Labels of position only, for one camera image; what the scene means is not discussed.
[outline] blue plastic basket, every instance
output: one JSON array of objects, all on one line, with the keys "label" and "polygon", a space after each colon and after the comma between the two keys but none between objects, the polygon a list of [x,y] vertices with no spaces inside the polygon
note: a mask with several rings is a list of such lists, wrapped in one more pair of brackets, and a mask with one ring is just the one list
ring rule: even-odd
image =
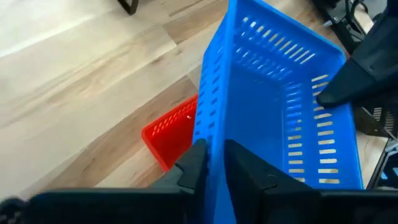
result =
[{"label": "blue plastic basket", "polygon": [[229,1],[203,59],[193,136],[209,147],[207,223],[235,222],[225,139],[313,188],[363,188],[350,105],[315,101],[344,62],[335,45],[270,5]]}]

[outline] floor plank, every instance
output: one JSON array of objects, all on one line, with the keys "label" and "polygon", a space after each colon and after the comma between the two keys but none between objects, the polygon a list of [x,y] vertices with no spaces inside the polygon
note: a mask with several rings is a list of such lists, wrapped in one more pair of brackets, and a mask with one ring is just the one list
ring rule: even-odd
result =
[{"label": "floor plank", "polygon": [[0,103],[31,94],[150,28],[120,9],[0,58]]},{"label": "floor plank", "polygon": [[0,57],[70,30],[114,9],[117,1],[1,1]]},{"label": "floor plank", "polygon": [[209,25],[222,20],[228,5],[227,0],[215,1],[197,11],[164,25],[171,38],[179,44]]},{"label": "floor plank", "polygon": [[144,172],[155,164],[141,139],[141,129],[188,99],[197,88],[184,76],[166,90],[149,100],[139,109],[124,118],[108,132],[93,141],[83,153],[45,189],[57,187],[132,186],[134,171],[128,170],[136,164],[136,172]]}]

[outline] wood grain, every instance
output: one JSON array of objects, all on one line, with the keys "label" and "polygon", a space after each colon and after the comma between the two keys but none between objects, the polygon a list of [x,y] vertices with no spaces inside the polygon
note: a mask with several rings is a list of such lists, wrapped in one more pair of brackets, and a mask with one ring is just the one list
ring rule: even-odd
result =
[{"label": "wood grain", "polygon": [[373,175],[374,168],[387,144],[388,138],[367,136],[356,133],[356,142],[359,149],[359,161],[361,162],[363,185],[366,187]]},{"label": "wood grain", "polygon": [[[310,0],[267,2],[341,46]],[[115,0],[3,0],[0,199],[159,178],[141,128],[197,92],[203,53],[227,6],[140,0],[128,16]]]},{"label": "wood grain", "polygon": [[[142,165],[148,165],[147,168],[149,168],[155,162],[153,157],[149,157],[149,159],[145,159],[142,156],[134,158],[137,152],[141,151],[141,154],[144,155],[143,151],[147,151],[146,148],[143,148],[144,143],[141,139],[141,129],[197,93],[197,91],[197,88],[186,76],[176,81],[166,90],[124,118],[115,127],[93,141],[62,174],[46,186],[46,189],[57,187],[93,187],[109,176],[117,167],[124,164],[129,158],[132,159],[133,163],[141,158],[143,159],[141,162],[144,163]],[[101,184],[102,186],[106,185],[106,180],[104,181]]]}]

